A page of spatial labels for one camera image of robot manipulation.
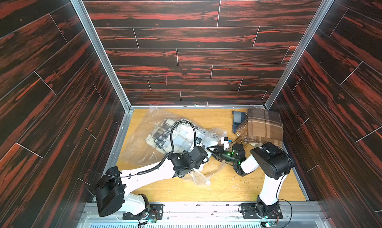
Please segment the blue grey striped scarf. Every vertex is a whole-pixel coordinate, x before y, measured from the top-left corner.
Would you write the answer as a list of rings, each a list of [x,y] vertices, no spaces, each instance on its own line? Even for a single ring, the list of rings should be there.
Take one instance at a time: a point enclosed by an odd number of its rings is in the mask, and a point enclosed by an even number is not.
[[[238,128],[243,128],[248,124],[247,112],[233,111],[233,125],[232,132],[237,133]]]

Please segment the dark brown scarf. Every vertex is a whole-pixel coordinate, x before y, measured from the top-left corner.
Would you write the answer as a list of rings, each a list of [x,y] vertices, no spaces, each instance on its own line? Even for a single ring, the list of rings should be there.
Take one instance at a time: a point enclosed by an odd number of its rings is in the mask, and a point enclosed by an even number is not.
[[[282,146],[284,130],[279,113],[260,108],[249,108],[247,114],[248,124],[243,128],[238,128],[235,133],[237,136],[245,141],[262,144],[270,142]]]

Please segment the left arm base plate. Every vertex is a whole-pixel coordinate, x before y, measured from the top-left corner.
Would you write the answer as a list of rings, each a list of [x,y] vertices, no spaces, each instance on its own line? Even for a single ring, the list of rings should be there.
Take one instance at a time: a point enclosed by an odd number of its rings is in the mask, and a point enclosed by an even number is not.
[[[137,215],[133,215],[129,212],[124,212],[123,220],[147,220],[151,222],[157,222],[163,218],[164,204],[161,203],[150,203],[150,208],[145,208],[142,212]]]

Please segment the clear plastic vacuum bag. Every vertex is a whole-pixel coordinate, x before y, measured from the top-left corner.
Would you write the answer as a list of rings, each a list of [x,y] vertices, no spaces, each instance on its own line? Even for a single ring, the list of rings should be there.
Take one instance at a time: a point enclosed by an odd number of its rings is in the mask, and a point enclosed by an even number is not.
[[[220,145],[226,135],[225,130],[208,129],[190,116],[150,106],[137,126],[129,125],[117,166],[121,170],[147,166],[171,151],[191,151],[195,136],[198,145],[210,147]]]

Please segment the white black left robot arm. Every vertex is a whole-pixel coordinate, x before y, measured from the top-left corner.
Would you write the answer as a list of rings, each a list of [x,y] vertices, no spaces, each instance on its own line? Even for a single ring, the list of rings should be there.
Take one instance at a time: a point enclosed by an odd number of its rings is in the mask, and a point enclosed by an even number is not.
[[[132,170],[109,168],[95,185],[98,215],[106,217],[116,212],[130,214],[135,219],[144,219],[151,207],[144,194],[133,191],[161,180],[182,178],[201,164],[209,161],[209,155],[202,146],[191,151],[170,152],[158,163]]]

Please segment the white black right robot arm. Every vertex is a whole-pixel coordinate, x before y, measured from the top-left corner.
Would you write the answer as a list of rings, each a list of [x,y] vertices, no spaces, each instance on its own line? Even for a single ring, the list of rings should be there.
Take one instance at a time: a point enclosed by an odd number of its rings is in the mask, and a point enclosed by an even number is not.
[[[279,194],[284,180],[294,167],[292,159],[278,146],[267,142],[250,150],[246,157],[244,145],[235,143],[231,151],[222,146],[208,147],[211,155],[220,162],[230,164],[237,175],[244,177],[258,168],[265,174],[263,188],[256,203],[241,205],[239,212],[245,219],[276,219],[282,214],[279,207]]]

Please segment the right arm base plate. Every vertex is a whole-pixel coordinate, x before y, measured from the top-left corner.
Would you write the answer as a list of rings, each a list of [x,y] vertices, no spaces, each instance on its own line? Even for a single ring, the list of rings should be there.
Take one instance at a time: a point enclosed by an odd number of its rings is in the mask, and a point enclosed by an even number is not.
[[[244,219],[274,219],[283,218],[279,203],[267,206],[260,203],[242,203],[239,205],[238,212],[243,215]]]

